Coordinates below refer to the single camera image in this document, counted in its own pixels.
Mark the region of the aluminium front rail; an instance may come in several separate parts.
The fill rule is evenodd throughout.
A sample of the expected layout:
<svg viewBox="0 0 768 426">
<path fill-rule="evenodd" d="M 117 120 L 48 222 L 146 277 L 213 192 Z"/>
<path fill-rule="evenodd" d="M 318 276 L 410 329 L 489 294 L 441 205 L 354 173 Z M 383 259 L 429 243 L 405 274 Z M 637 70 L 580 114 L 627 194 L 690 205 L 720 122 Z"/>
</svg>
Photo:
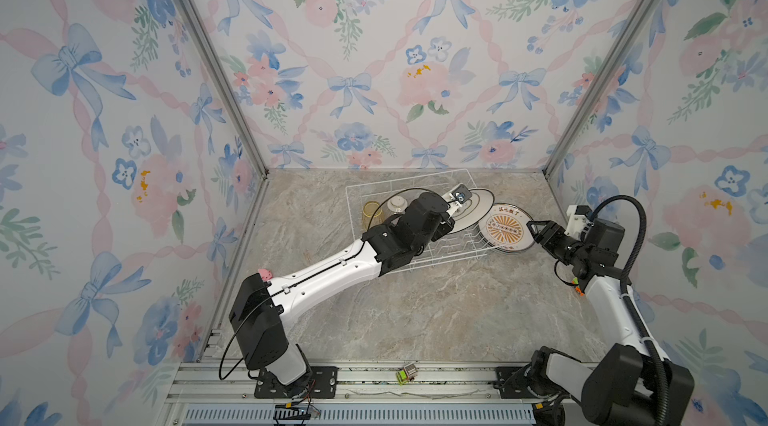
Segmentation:
<svg viewBox="0 0 768 426">
<path fill-rule="evenodd" d="M 542 399 L 499 389 L 498 362 L 416 363 L 399 384 L 402 363 L 335 361 L 334 397 L 313 393 L 298 405 L 259 399 L 252 373 L 239 367 L 226 380 L 212 361 L 184 365 L 160 410 L 159 425 L 584 425 L 570 398 L 547 410 Z"/>
</svg>

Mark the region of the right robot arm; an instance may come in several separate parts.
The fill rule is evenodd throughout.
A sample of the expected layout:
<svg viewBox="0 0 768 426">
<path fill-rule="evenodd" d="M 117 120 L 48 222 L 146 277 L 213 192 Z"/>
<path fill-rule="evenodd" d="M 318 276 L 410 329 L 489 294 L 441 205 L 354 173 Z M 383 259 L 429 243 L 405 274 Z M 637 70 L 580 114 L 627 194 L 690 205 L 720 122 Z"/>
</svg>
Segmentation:
<svg viewBox="0 0 768 426">
<path fill-rule="evenodd" d="M 616 267 L 625 230 L 576 213 L 568 226 L 527 224 L 534 241 L 572 269 L 610 348 L 593 368 L 549 347 L 536 350 L 521 384 L 540 396 L 566 395 L 596 425 L 679 425 L 694 391 L 690 371 L 654 340 L 624 270 Z"/>
</svg>

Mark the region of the yellow glass cup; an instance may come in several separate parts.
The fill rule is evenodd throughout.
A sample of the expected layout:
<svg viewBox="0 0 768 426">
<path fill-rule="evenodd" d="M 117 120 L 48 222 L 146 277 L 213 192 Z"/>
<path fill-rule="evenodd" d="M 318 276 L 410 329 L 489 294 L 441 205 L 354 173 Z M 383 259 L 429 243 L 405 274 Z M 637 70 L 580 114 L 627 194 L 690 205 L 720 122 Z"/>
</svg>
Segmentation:
<svg viewBox="0 0 768 426">
<path fill-rule="evenodd" d="M 382 224 L 384 206 L 378 201 L 368 201 L 362 208 L 362 231 L 366 232 L 373 226 Z"/>
</svg>

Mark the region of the aluminium corner post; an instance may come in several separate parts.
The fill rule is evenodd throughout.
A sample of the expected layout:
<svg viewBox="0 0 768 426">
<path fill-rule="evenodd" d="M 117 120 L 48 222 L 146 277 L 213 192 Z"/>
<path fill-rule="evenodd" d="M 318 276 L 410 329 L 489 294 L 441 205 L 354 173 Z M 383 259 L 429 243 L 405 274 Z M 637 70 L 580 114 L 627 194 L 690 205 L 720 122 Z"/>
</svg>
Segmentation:
<svg viewBox="0 0 768 426">
<path fill-rule="evenodd" d="M 174 2 L 176 2 L 182 18 L 188 25 L 196 50 L 200 54 L 203 65 L 207 68 L 212 82 L 223 100 L 226 111 L 234 122 L 236 132 L 243 141 L 246 153 L 258 171 L 258 177 L 266 180 L 268 169 L 262 155 L 259 153 L 256 141 L 247 123 L 246 115 L 238 104 L 232 87 L 228 80 L 226 80 L 223 66 L 216 54 L 210 35 L 206 32 L 198 7 L 194 0 L 174 0 Z"/>
<path fill-rule="evenodd" d="M 588 120 L 588 116 L 590 116 L 593 108 L 599 102 L 606 88 L 608 88 L 609 82 L 612 80 L 616 70 L 620 68 L 623 60 L 632 50 L 640 30 L 650 20 L 652 12 L 660 2 L 661 0 L 636 0 L 629 16 L 626 18 L 626 25 L 616 36 L 610 50 L 608 50 L 604 62 L 596 74 L 593 86 L 590 86 L 587 92 L 585 92 L 581 104 L 577 106 L 574 116 L 568 122 L 564 134 L 556 143 L 554 152 L 550 155 L 548 162 L 543 168 L 543 173 L 547 180 L 556 176 L 556 172 L 560 164 L 564 162 L 564 158 L 568 154 L 578 131 Z"/>
</svg>

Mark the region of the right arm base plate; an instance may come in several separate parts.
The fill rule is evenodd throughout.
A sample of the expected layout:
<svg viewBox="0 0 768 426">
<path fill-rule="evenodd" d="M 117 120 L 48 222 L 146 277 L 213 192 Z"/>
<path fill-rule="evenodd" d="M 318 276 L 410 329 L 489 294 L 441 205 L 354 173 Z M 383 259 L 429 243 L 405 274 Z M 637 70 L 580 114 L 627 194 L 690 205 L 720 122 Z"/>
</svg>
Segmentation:
<svg viewBox="0 0 768 426">
<path fill-rule="evenodd" d="M 500 366 L 495 369 L 493 387 L 501 399 L 540 398 L 529 378 L 531 366 Z"/>
</svg>

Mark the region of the right aluminium corner post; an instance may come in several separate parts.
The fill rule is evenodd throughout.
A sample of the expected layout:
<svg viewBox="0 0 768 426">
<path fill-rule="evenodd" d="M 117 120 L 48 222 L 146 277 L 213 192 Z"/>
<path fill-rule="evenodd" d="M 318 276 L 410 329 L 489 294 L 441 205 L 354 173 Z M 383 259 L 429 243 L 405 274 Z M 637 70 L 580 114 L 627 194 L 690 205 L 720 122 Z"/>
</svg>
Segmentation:
<svg viewBox="0 0 768 426">
<path fill-rule="evenodd" d="M 564 158 L 568 154 L 578 131 L 588 120 L 588 116 L 590 116 L 593 108 L 599 102 L 606 88 L 608 88 L 609 82 L 612 80 L 616 70 L 620 68 L 623 60 L 632 50 L 640 30 L 650 20 L 652 12 L 660 2 L 661 0 L 636 0 L 629 16 L 626 18 L 626 25 L 616 36 L 610 50 L 608 50 L 604 62 L 596 74 L 593 86 L 590 86 L 587 92 L 585 92 L 581 104 L 577 106 L 574 116 L 568 122 L 564 134 L 556 143 L 554 152 L 550 155 L 548 162 L 543 168 L 543 173 L 547 180 L 556 176 L 556 172 L 560 164 L 564 162 Z"/>
</svg>

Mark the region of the white plate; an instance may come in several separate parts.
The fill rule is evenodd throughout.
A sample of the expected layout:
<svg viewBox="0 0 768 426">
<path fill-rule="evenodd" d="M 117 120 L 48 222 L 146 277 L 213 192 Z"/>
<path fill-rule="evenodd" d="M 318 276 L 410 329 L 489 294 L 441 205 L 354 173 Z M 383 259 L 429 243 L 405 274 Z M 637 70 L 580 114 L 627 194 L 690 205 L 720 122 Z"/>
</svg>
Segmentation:
<svg viewBox="0 0 768 426">
<path fill-rule="evenodd" d="M 462 232 L 466 229 L 476 226 L 495 203 L 495 195 L 492 191 L 485 188 L 470 189 L 471 197 L 466 202 L 451 208 L 451 218 L 454 220 L 454 226 L 451 234 Z"/>
</svg>

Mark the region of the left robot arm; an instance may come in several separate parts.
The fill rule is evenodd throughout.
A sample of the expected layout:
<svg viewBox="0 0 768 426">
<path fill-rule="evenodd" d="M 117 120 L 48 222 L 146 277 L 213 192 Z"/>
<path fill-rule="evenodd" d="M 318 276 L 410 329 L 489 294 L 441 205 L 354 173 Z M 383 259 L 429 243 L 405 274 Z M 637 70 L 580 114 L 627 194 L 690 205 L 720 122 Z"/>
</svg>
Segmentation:
<svg viewBox="0 0 768 426">
<path fill-rule="evenodd" d="M 421 188 L 404 212 L 371 226 L 342 251 L 286 276 L 264 279 L 255 273 L 240 284 L 228 315 L 230 343 L 239 347 L 236 366 L 267 371 L 290 395 L 311 381 L 311 366 L 286 329 L 319 303 L 400 269 L 427 246 L 454 230 L 456 216 L 473 196 L 463 184 L 440 195 Z"/>
</svg>

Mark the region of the plate with orange pattern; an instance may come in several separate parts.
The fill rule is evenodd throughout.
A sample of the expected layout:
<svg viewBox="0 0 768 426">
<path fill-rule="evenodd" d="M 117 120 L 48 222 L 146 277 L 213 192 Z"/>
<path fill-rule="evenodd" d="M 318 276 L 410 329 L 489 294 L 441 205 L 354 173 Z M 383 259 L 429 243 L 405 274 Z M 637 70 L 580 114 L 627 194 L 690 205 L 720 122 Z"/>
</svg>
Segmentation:
<svg viewBox="0 0 768 426">
<path fill-rule="evenodd" d="M 478 223 L 485 241 L 502 252 L 524 251 L 534 245 L 528 223 L 533 218 L 511 203 L 496 203 Z"/>
</svg>

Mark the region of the pink pig toy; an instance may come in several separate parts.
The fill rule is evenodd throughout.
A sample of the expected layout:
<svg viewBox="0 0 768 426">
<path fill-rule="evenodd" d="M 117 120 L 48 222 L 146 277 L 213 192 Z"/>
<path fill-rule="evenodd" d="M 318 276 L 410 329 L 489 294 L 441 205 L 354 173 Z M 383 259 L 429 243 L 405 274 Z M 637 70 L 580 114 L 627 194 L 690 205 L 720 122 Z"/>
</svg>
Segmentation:
<svg viewBox="0 0 768 426">
<path fill-rule="evenodd" d="M 263 281 L 271 281 L 273 279 L 273 273 L 267 269 L 259 269 L 258 274 Z"/>
</svg>

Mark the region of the green yellow toy car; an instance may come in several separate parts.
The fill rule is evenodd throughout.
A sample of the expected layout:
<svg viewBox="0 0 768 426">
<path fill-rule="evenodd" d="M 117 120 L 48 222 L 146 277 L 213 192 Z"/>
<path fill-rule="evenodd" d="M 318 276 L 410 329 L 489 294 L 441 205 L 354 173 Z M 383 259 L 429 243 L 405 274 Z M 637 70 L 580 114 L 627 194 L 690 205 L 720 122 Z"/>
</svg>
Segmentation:
<svg viewBox="0 0 768 426">
<path fill-rule="evenodd" d="M 412 382 L 418 374 L 418 368 L 415 363 L 408 363 L 402 366 L 396 372 L 396 380 L 399 385 L 405 385 Z"/>
</svg>

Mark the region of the striped ceramic bowl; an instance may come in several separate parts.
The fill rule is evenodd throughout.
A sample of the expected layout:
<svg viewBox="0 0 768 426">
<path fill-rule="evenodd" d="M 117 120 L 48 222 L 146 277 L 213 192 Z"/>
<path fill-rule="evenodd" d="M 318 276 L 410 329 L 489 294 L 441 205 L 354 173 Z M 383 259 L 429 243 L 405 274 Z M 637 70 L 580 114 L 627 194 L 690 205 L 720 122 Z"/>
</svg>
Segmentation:
<svg viewBox="0 0 768 426">
<path fill-rule="evenodd" d="M 392 214 L 403 213 L 406 210 L 408 204 L 409 204 L 408 200 L 402 195 L 393 196 L 392 198 L 389 198 L 386 202 L 387 209 Z"/>
</svg>

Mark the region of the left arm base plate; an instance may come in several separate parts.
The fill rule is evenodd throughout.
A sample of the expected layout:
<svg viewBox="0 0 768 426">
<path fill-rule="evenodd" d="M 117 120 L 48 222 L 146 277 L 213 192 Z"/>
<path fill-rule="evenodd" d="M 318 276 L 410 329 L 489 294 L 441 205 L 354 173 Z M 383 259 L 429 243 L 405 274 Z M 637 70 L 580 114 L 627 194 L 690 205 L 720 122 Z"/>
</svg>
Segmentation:
<svg viewBox="0 0 768 426">
<path fill-rule="evenodd" d="M 338 385 L 339 368 L 310 366 L 309 371 L 289 385 L 283 385 L 266 369 L 256 376 L 254 397 L 257 399 L 333 399 Z"/>
</svg>

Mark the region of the left aluminium corner post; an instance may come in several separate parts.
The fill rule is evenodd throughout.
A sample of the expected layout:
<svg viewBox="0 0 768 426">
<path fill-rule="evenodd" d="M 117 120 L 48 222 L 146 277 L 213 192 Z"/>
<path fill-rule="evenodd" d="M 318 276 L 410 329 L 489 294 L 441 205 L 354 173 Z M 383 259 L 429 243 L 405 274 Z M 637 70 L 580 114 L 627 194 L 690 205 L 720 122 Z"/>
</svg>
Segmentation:
<svg viewBox="0 0 768 426">
<path fill-rule="evenodd" d="M 212 82 L 223 100 L 226 111 L 234 122 L 236 132 L 243 141 L 246 153 L 258 171 L 258 177 L 266 180 L 268 169 L 262 155 L 259 153 L 256 141 L 247 123 L 246 115 L 238 104 L 232 87 L 228 80 L 226 80 L 223 66 L 216 54 L 210 35 L 206 32 L 198 7 L 194 0 L 174 0 L 174 2 L 176 2 L 182 18 L 188 25 L 196 50 L 200 54 L 203 65 L 207 68 Z"/>
</svg>

